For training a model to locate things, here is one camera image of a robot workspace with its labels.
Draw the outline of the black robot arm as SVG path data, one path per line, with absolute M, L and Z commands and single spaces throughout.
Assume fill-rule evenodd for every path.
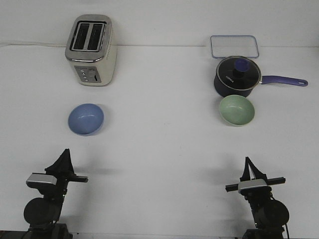
M 282 239 L 288 231 L 288 208 L 276 200 L 272 186 L 284 184 L 284 177 L 268 178 L 247 156 L 244 171 L 238 184 L 226 185 L 226 192 L 236 191 L 249 203 L 255 228 L 247 229 L 244 239 Z
M 28 239 L 72 239 L 66 224 L 60 224 L 69 182 L 87 183 L 88 177 L 74 172 L 70 150 L 65 149 L 59 158 L 44 173 L 33 172 L 26 180 L 29 188 L 36 189 L 42 197 L 30 200 L 23 212 L 29 229 L 24 237 Z

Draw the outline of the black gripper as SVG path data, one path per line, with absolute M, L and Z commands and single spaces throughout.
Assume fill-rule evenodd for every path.
M 230 184 L 225 186 L 226 192 L 237 191 L 239 194 L 247 198 L 266 198 L 271 199 L 273 185 L 284 184 L 286 179 L 284 177 L 267 179 L 265 173 L 262 173 L 251 161 L 245 157 L 245 165 L 240 181 L 237 184 Z
M 87 183 L 87 176 L 79 176 L 73 172 L 70 150 L 65 149 L 59 158 L 49 168 L 45 169 L 47 175 L 57 179 L 56 187 L 60 193 L 67 193 L 69 182 Z

